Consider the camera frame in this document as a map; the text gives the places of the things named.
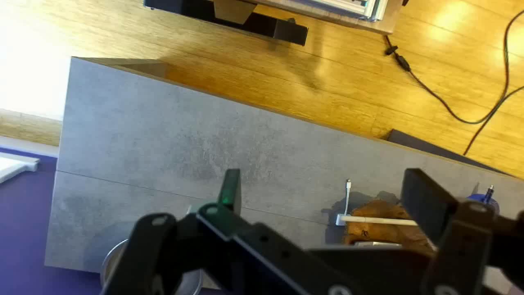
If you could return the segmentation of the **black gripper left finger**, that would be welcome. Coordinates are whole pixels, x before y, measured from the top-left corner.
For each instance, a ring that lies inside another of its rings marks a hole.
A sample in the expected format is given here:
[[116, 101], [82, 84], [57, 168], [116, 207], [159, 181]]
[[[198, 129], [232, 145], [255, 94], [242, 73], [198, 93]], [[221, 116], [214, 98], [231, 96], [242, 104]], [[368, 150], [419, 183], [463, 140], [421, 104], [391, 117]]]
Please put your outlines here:
[[183, 295], [183, 276], [206, 271], [227, 293], [242, 289], [242, 265], [232, 243], [242, 227], [240, 170], [227, 168], [214, 202], [177, 219], [142, 216], [132, 227], [101, 295]]

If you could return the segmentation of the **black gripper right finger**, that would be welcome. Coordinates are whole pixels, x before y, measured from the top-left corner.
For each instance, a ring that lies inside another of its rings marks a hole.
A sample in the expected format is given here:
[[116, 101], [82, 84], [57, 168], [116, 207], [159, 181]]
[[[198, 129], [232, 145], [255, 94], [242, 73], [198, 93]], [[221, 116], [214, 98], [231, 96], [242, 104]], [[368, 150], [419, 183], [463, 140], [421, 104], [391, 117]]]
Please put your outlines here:
[[458, 201], [421, 168], [406, 168], [401, 202], [435, 245], [424, 295], [484, 295], [488, 266], [524, 288], [522, 214], [504, 217], [480, 201]]

